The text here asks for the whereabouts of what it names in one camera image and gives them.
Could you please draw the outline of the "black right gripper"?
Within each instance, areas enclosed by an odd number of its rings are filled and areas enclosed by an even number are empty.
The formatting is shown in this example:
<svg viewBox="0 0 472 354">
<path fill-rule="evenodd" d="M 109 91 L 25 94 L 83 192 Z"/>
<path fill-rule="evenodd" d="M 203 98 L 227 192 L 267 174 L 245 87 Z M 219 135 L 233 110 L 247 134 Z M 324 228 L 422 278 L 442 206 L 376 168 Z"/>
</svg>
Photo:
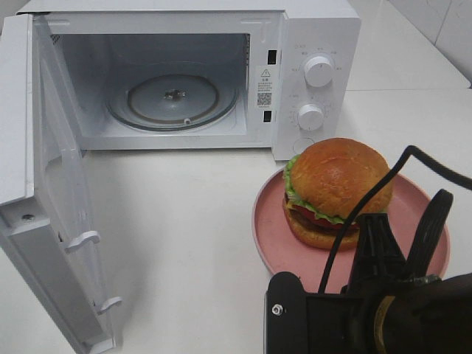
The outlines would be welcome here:
<svg viewBox="0 0 472 354">
<path fill-rule="evenodd" d="M 407 259 L 403 256 L 388 215 L 360 215 L 358 245 L 346 291 L 342 294 L 305 294 L 307 353 L 385 353 L 380 338 L 378 309 L 387 285 L 405 276 L 421 278 L 439 243 L 454 201 L 439 190 L 428 203 L 417 226 Z"/>
</svg>

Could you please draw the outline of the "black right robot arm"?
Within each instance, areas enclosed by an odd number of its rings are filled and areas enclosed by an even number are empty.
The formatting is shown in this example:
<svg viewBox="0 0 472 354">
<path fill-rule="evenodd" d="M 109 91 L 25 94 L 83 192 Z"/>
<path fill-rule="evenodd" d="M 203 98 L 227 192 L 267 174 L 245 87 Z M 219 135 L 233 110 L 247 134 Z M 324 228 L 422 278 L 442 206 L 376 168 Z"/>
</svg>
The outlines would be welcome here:
<svg viewBox="0 0 472 354">
<path fill-rule="evenodd" d="M 471 275 L 427 272 L 453 202 L 440 190 L 403 255 L 385 214 L 358 218 L 361 234 L 339 296 L 307 300 L 310 353 L 470 353 Z"/>
</svg>

